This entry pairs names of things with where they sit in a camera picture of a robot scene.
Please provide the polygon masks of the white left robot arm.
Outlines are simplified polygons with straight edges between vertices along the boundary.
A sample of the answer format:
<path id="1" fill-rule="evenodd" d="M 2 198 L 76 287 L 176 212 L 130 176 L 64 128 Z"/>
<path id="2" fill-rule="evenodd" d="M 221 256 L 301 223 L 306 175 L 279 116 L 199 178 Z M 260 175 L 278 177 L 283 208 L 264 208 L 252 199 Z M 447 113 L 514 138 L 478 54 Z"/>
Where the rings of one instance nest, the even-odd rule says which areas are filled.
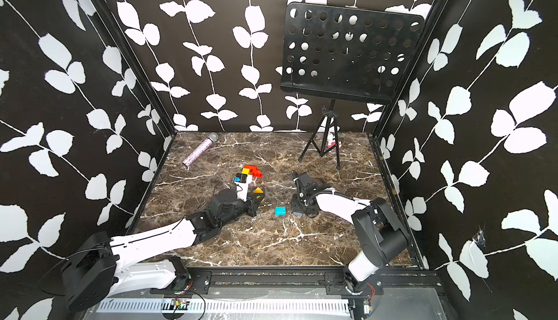
<path id="1" fill-rule="evenodd" d="M 256 216 L 264 198 L 261 189 L 246 196 L 225 189 L 202 210 L 167 226 L 119 237 L 109 237 L 104 231 L 91 235 L 61 268 L 67 309 L 85 311 L 122 292 L 189 286 L 187 271 L 176 258 L 158 263 L 150 259 L 215 238 L 241 216 Z"/>

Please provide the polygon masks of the teal lego brick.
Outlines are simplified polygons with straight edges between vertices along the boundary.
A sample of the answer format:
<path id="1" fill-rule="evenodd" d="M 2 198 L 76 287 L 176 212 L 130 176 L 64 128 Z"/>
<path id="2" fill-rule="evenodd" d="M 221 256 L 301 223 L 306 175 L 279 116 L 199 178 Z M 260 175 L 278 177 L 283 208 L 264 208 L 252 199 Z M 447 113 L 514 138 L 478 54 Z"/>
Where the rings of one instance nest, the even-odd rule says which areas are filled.
<path id="1" fill-rule="evenodd" d="M 274 214 L 276 217 L 286 216 L 287 210 L 285 207 L 277 207 L 275 208 Z"/>

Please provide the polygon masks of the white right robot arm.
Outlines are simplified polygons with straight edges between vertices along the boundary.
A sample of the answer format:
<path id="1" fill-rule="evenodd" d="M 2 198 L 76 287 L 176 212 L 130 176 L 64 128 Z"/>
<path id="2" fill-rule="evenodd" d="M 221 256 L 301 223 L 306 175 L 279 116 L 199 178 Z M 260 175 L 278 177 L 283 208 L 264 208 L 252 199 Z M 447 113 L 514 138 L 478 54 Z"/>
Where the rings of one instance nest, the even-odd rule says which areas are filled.
<path id="1" fill-rule="evenodd" d="M 332 188 L 318 192 L 298 192 L 291 198 L 294 212 L 315 217 L 330 213 L 350 222 L 360 244 L 360 252 L 344 268 L 344 283 L 349 292 L 358 294 L 370 284 L 373 275 L 385 267 L 411 242 L 410 234 L 390 203 L 380 197 L 357 199 Z"/>

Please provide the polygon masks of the long red lego brick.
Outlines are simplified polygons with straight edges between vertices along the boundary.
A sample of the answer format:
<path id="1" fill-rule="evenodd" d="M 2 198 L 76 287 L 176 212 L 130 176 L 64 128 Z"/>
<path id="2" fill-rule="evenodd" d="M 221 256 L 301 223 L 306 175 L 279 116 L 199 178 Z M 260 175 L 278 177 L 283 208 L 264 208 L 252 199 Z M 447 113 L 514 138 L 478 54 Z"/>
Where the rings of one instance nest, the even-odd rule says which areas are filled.
<path id="1" fill-rule="evenodd" d="M 257 166 L 252 166 L 252 165 L 245 165 L 244 168 L 248 168 L 251 170 L 251 173 L 249 174 L 249 176 L 253 176 L 256 178 L 261 178 L 262 177 L 262 172 L 261 170 L 258 169 Z"/>

